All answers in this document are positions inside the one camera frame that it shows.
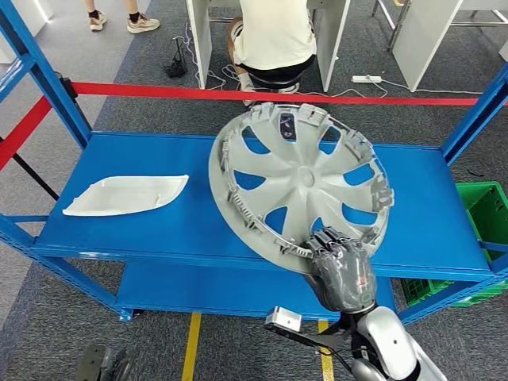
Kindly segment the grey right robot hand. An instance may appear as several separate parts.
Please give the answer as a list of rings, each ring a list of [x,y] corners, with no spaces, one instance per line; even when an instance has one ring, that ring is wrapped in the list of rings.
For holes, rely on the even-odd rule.
[[[303,247],[312,251],[315,272],[304,279],[324,308],[359,314],[376,304],[376,277],[362,242],[328,226]]]

